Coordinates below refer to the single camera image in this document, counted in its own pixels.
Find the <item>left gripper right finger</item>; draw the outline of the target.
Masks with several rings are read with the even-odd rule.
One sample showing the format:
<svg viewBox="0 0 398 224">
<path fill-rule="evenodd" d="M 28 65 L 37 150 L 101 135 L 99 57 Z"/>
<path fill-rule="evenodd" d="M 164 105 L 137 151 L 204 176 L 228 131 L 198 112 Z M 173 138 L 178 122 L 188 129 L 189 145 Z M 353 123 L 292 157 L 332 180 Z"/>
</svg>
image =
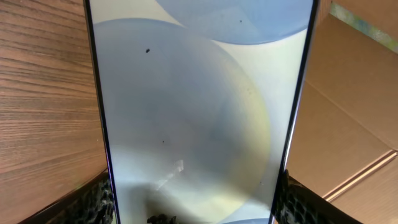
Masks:
<svg viewBox="0 0 398 224">
<path fill-rule="evenodd" d="M 285 170 L 280 174 L 271 214 L 280 224 L 361 224 Z"/>
</svg>

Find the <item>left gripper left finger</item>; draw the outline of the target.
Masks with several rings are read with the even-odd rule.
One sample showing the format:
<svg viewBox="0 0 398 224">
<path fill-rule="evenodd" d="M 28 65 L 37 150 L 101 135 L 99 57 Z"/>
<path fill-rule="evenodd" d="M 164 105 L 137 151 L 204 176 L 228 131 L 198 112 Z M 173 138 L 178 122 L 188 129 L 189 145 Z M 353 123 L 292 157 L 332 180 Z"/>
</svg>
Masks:
<svg viewBox="0 0 398 224">
<path fill-rule="evenodd" d="M 107 171 L 21 221 L 23 224 L 112 224 L 114 222 L 114 197 Z"/>
</svg>

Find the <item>blue Galaxy smartphone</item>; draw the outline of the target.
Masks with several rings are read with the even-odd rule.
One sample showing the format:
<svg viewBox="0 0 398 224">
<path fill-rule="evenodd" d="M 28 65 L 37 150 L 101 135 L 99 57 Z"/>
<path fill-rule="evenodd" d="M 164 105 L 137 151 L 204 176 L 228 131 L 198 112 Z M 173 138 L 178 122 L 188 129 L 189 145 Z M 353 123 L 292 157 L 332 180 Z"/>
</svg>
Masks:
<svg viewBox="0 0 398 224">
<path fill-rule="evenodd" d="M 86 0 L 117 223 L 272 223 L 316 0 Z"/>
</svg>

